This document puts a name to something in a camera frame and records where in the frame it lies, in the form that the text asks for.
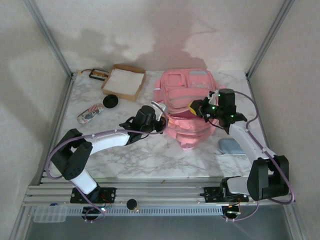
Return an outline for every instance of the white marble tabletop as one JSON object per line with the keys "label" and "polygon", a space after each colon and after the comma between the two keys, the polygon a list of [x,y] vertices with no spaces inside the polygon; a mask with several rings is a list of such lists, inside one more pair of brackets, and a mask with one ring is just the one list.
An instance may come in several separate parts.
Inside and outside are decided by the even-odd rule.
{"label": "white marble tabletop", "polygon": [[[251,95],[246,77],[242,71],[211,71],[220,86],[226,86]],[[66,115],[60,132],[60,139],[73,128],[83,134],[120,129],[129,117],[135,116],[143,105],[153,100],[155,82],[163,71],[147,71],[146,81],[136,102],[119,99],[115,108],[105,109],[87,124],[79,124],[77,116],[93,104],[102,103],[102,81],[91,79],[88,72],[78,75],[70,96]],[[243,96],[236,95],[237,111],[248,120],[255,116],[252,103]],[[259,121],[252,123],[258,139],[264,142]],[[251,164],[245,155],[221,155],[218,140],[230,138],[223,130],[216,129],[213,135],[191,150],[183,151],[175,139],[159,134],[149,136],[128,146],[118,146],[102,150],[90,156],[86,169],[94,178],[117,177],[230,177],[247,176]],[[53,173],[58,173],[52,165]]]}

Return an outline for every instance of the cardboard box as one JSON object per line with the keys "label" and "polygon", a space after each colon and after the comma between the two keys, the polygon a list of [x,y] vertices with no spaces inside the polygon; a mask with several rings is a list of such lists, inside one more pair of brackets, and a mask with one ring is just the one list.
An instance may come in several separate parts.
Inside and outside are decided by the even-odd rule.
{"label": "cardboard box", "polygon": [[[142,78],[142,82],[140,84],[140,86],[138,87],[137,91],[135,92],[134,95],[129,95],[129,94],[124,94],[124,93],[119,93],[119,92],[113,92],[113,91],[109,91],[109,90],[106,90],[104,89],[104,86],[106,85],[107,81],[109,80],[109,78],[111,77],[112,75],[112,71],[114,69],[121,69],[121,70],[126,70],[126,71],[130,71],[130,72],[133,72],[133,73],[138,73],[138,74],[144,74],[143,78]],[[104,95],[109,95],[109,94],[114,94],[116,95],[118,98],[121,98],[121,99],[126,99],[126,100],[130,100],[130,101],[133,101],[135,102],[138,98],[138,95],[140,93],[140,90],[142,88],[142,85],[145,83],[146,81],[146,70],[142,69],[142,68],[139,68],[139,67],[133,67],[133,66],[126,66],[126,65],[121,65],[121,64],[115,64],[113,65],[113,68],[112,68],[112,71],[110,71],[110,74],[109,76],[104,80],[102,86],[101,86],[101,90],[102,90],[102,93]]]}

